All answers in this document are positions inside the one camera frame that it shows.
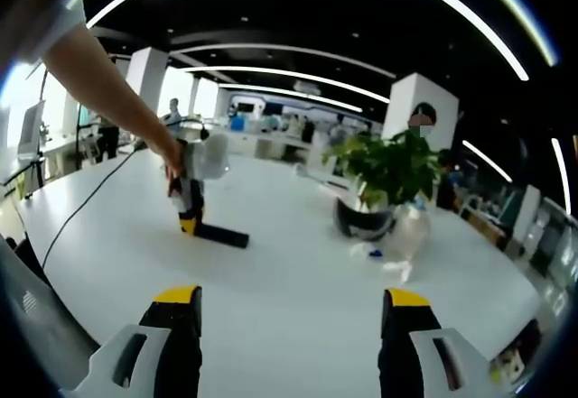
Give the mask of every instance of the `green leaves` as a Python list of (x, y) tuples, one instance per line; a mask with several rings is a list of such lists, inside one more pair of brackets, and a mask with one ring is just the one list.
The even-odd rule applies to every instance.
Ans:
[(340, 158), (346, 173), (368, 184), (361, 200), (369, 208), (381, 200), (381, 192), (387, 194), (389, 204), (411, 201), (420, 191), (431, 198), (441, 170), (437, 153), (409, 130), (388, 141), (354, 136), (326, 153), (323, 162), (331, 155)]

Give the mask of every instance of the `window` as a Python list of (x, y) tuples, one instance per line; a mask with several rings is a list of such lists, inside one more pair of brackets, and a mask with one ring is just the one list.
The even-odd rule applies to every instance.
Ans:
[(176, 97), (179, 99), (181, 116), (187, 116), (189, 114), (189, 103), (191, 102), (192, 81), (191, 73), (179, 71), (173, 67), (167, 68), (164, 72), (156, 114), (158, 116), (166, 116), (169, 113), (169, 101)]
[(15, 147), (20, 142), (24, 113), (40, 100), (40, 89), (45, 68), (43, 65), (27, 79), (32, 71), (30, 64), (16, 64), (8, 74), (0, 95), (0, 106), (9, 110), (6, 145)]
[(214, 118), (218, 94), (219, 85), (216, 82), (205, 78), (199, 79), (193, 112), (203, 118)]
[(62, 130), (64, 121), (64, 104), (66, 102), (67, 91), (62, 84), (51, 74), (46, 77), (44, 86), (44, 112), (42, 121), (48, 126), (52, 135)]

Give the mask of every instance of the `plant pot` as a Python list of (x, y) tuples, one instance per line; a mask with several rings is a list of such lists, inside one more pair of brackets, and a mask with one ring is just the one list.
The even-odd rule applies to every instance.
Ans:
[(347, 237), (359, 237), (362, 240), (375, 242), (381, 239), (395, 223), (393, 207), (363, 213), (345, 204), (341, 199), (335, 199), (333, 208), (333, 223)]

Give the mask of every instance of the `potted plant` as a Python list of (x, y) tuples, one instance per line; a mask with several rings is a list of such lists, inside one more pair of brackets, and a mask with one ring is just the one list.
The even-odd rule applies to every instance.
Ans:
[(359, 135), (326, 153), (335, 155), (343, 173), (355, 179), (357, 206), (336, 202), (335, 219), (346, 235), (375, 240), (393, 224), (396, 206), (418, 193), (430, 199), (440, 174), (438, 155), (427, 141), (410, 130), (390, 140)]

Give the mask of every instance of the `white pillar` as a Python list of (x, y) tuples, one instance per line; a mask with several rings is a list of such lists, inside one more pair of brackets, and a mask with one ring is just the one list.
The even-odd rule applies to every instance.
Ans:
[(430, 79), (414, 73), (396, 82), (389, 98), (382, 138), (388, 139), (405, 131), (409, 119), (414, 114), (421, 114), (422, 108), (428, 107), (433, 109), (434, 123), (425, 139), (433, 151), (452, 147), (460, 103), (456, 96)]
[(133, 53), (126, 73), (128, 85), (155, 113), (168, 59), (169, 54), (166, 52), (145, 48)]
[(528, 184), (526, 186), (524, 199), (522, 199), (522, 205), (517, 213), (514, 232), (512, 233), (512, 238), (521, 245), (524, 243), (524, 240), (526, 240), (526, 235), (536, 219), (536, 213), (540, 207), (541, 200), (542, 195), (540, 194), (540, 190)]
[(215, 105), (215, 118), (227, 116), (228, 105), (231, 101), (231, 93), (224, 88), (219, 88), (217, 95), (217, 104)]
[(189, 100), (189, 108), (187, 110), (187, 114), (189, 116), (194, 115), (194, 108), (195, 108), (195, 100), (197, 99), (197, 91), (199, 90), (199, 82), (200, 78), (192, 77), (192, 87), (191, 87), (191, 99)]
[(115, 60), (115, 65), (117, 66), (117, 69), (123, 76), (123, 78), (126, 78), (126, 73), (128, 73), (129, 64), (130, 64), (129, 60), (123, 60), (122, 58), (117, 58)]
[(62, 111), (62, 134), (76, 134), (76, 123), (79, 119), (79, 102), (73, 96), (66, 93), (64, 110)]

